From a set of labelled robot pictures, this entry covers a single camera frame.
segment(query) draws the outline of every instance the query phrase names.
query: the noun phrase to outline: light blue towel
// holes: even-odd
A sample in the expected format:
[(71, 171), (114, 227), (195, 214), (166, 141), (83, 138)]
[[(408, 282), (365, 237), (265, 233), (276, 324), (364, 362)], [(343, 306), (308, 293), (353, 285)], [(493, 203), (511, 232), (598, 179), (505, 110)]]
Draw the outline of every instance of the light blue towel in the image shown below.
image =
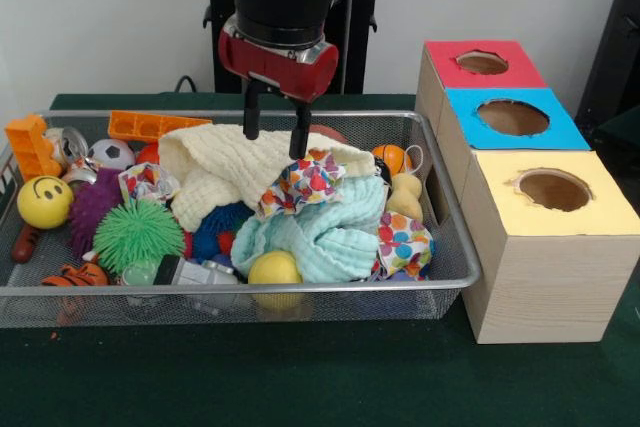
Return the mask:
[(343, 200), (308, 205), (297, 215), (255, 216), (242, 226), (231, 250), (233, 265), (245, 276), (262, 254), (289, 251), (305, 282), (331, 283), (371, 274), (378, 251), (378, 226), (385, 204), (380, 177), (342, 181)]

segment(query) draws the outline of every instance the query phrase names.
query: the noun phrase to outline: soccer ball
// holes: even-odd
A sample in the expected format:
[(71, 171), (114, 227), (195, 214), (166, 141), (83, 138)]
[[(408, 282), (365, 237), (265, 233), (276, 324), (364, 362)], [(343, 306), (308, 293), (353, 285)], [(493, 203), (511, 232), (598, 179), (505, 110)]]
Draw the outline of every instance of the soccer ball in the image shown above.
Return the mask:
[(101, 167), (127, 170), (136, 163), (136, 157), (126, 142), (114, 139), (102, 139), (89, 149), (89, 157)]

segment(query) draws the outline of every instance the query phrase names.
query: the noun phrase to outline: blue box top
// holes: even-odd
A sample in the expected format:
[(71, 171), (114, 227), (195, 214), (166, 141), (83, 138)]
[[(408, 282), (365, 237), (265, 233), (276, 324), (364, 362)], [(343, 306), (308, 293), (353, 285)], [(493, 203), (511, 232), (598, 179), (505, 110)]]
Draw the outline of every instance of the blue box top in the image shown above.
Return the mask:
[(447, 89), (470, 146), (479, 150), (591, 150), (551, 89)]

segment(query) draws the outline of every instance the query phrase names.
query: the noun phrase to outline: cream towel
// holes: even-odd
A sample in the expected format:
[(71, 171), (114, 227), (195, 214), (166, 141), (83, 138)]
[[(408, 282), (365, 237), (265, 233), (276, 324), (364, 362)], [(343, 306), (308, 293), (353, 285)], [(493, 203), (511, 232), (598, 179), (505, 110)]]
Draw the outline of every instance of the cream towel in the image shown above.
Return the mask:
[[(247, 140), (239, 125), (205, 124), (160, 139), (160, 165), (176, 177), (180, 192), (171, 210), (187, 232), (198, 230), (214, 208), (243, 201), (256, 210), (267, 188), (293, 161), (290, 132), (260, 132)], [(347, 177), (375, 174), (373, 155), (324, 135), (309, 134), (308, 149), (330, 150)]]

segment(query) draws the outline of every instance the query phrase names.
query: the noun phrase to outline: wooden box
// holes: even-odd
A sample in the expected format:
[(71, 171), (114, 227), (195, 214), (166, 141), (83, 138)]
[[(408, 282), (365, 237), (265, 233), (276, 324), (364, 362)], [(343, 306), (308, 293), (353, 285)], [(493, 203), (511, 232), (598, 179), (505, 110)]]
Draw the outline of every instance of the wooden box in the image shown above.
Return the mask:
[(476, 151), (462, 208), (483, 266), (478, 343), (595, 342), (640, 255), (640, 219), (594, 152)]
[(471, 148), (590, 150), (550, 89), (446, 89), (438, 144), (458, 199)]
[(535, 89), (546, 84), (520, 44), (474, 40), (426, 42), (422, 54), (416, 111), (438, 131), (445, 89)]

